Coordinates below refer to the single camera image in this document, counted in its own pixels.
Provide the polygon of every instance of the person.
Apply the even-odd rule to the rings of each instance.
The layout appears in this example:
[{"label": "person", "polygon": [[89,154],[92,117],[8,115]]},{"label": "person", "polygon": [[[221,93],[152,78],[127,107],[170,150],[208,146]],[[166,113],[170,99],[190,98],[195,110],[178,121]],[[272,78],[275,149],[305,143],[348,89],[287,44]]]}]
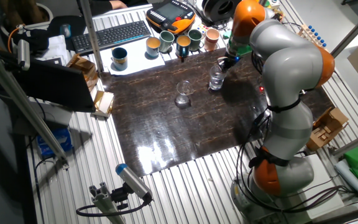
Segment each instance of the person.
[{"label": "person", "polygon": [[[127,7],[132,6],[140,6],[143,4],[148,4],[147,0],[113,0],[113,1],[105,1],[105,0],[88,0],[91,6],[92,16],[104,14],[108,11],[116,10],[116,9],[125,9]],[[80,8],[81,13],[83,14],[80,0],[77,0],[78,7]]]}]

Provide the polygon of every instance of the wooden tabletop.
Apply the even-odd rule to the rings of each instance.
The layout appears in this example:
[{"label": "wooden tabletop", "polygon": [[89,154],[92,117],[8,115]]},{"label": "wooden tabletop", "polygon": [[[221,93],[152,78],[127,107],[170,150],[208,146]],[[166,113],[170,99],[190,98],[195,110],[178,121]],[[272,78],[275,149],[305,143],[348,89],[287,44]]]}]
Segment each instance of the wooden tabletop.
[{"label": "wooden tabletop", "polygon": [[[131,75],[102,77],[105,91],[114,93],[112,116],[125,162],[136,174],[157,172],[244,143],[252,121],[267,103],[250,56],[232,69],[220,91],[208,90],[209,69],[224,53],[220,49]],[[179,109],[174,102],[176,86],[185,80],[195,91],[190,95],[191,107]],[[314,119],[333,106],[323,89],[301,99]]]}]

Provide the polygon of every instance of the clear glass cup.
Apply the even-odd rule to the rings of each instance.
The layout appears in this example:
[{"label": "clear glass cup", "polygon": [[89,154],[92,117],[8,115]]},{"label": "clear glass cup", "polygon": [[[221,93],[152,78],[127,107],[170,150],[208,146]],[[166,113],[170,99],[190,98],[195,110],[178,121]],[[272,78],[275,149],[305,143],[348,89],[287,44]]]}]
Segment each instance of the clear glass cup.
[{"label": "clear glass cup", "polygon": [[191,106],[189,95],[193,94],[194,89],[189,81],[182,81],[177,84],[178,95],[175,97],[175,104],[179,108]]},{"label": "clear glass cup", "polygon": [[223,86],[226,73],[223,73],[219,65],[212,66],[209,71],[209,88],[212,90],[220,90]]}]

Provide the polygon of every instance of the black keyboard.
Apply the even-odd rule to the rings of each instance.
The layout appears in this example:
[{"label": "black keyboard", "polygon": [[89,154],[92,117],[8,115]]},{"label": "black keyboard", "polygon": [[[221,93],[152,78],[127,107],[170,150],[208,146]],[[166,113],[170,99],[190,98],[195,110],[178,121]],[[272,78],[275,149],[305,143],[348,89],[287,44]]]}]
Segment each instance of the black keyboard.
[{"label": "black keyboard", "polygon": [[[144,21],[131,22],[96,32],[100,50],[143,39],[151,35]],[[88,54],[93,52],[89,34],[73,37],[75,52]]]}]

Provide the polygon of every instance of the pink mug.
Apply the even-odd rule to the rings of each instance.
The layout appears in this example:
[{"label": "pink mug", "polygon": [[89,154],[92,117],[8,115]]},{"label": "pink mug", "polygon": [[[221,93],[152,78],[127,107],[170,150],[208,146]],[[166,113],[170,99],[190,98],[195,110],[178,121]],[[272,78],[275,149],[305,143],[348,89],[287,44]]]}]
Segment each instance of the pink mug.
[{"label": "pink mug", "polygon": [[215,50],[216,43],[219,40],[220,33],[216,29],[208,29],[206,32],[204,48],[207,51]]}]

